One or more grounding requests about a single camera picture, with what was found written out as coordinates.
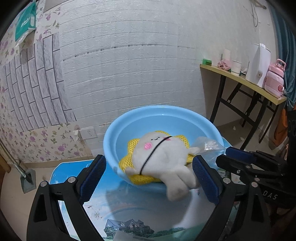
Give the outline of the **bag of white balls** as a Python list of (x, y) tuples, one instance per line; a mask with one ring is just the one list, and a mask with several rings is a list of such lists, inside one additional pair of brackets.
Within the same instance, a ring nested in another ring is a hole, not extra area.
[(190, 146), (191, 148), (199, 148), (199, 154), (207, 163), (215, 163), (216, 158), (225, 154), (226, 148), (216, 140), (208, 137), (198, 137)]

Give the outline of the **white plush with yellow net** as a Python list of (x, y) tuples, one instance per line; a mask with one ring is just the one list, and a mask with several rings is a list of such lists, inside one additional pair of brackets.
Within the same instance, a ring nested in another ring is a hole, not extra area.
[(170, 201), (184, 198), (189, 190), (199, 186), (189, 157), (199, 154), (185, 137), (155, 131), (128, 142), (128, 154), (119, 167), (136, 185), (163, 182)]

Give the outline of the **blue plastic basin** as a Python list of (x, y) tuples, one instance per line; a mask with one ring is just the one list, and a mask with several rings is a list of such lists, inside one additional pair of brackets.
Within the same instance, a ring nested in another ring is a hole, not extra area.
[(196, 155), (225, 152), (219, 131), (205, 117), (170, 105), (128, 111), (107, 129), (106, 161), (129, 184), (170, 197), (195, 185), (189, 164)]

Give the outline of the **wooden side table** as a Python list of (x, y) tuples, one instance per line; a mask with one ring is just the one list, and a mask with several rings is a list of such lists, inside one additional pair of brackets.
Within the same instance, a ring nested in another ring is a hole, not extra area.
[[(273, 113), (273, 115), (265, 129), (265, 132), (261, 136), (262, 138), (264, 138), (266, 132), (270, 128), (275, 118), (279, 106), (282, 103), (285, 103), (287, 98), (285, 96), (276, 98), (272, 96), (270, 93), (268, 93), (266, 90), (247, 81), (242, 76), (235, 76), (229, 71), (223, 70), (216, 66), (200, 64), (200, 68), (203, 70), (207, 70), (211, 73), (218, 74), (220, 76), (217, 95), (210, 115), (210, 122), (214, 123), (216, 115), (218, 113), (219, 106), (220, 104), (222, 104), (230, 110), (232, 110), (238, 116), (240, 116), (244, 124), (249, 123), (251, 125), (251, 130), (240, 147), (240, 149), (243, 150), (247, 147), (251, 138), (254, 136), (255, 131), (258, 129), (259, 124), (265, 114), (265, 111), (269, 109)], [(229, 94), (229, 96), (227, 98), (224, 98), (223, 92), (225, 89), (227, 79), (234, 81), (236, 85)], [(241, 111), (238, 107), (234, 105), (234, 101), (238, 100), (238, 94), (244, 96), (244, 99), (249, 101), (248, 109), (245, 112)]]

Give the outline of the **pink lunch jar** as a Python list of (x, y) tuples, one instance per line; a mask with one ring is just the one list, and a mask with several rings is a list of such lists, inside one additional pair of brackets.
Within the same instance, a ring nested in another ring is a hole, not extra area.
[(276, 98), (280, 98), (284, 92), (284, 75), (286, 63), (281, 59), (277, 59), (275, 63), (269, 65), (264, 89)]

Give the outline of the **white cup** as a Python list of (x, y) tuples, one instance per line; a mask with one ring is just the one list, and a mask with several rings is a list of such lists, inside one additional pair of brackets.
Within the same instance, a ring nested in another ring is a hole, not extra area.
[(231, 73), (235, 76), (239, 76), (241, 72), (242, 63), (232, 60)]

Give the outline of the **white kettle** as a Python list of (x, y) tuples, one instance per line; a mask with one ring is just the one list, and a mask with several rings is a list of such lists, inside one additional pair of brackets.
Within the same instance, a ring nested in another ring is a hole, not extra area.
[(249, 63), (245, 79), (263, 88), (270, 63), (270, 50), (262, 43), (253, 44), (249, 53)]

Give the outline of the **green small box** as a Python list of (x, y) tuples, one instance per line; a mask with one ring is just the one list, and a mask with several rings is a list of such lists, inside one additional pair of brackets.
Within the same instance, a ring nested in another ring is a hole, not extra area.
[(211, 66), (212, 65), (212, 61), (211, 60), (209, 60), (209, 59), (203, 59), (203, 61), (202, 61), (202, 64), (203, 65), (209, 65), (209, 66)]

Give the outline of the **teal hanging bag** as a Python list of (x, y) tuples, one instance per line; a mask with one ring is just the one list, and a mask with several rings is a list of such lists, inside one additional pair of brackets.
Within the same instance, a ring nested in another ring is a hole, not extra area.
[(21, 12), (15, 30), (15, 42), (18, 46), (31, 32), (36, 30), (36, 1), (31, 1)]

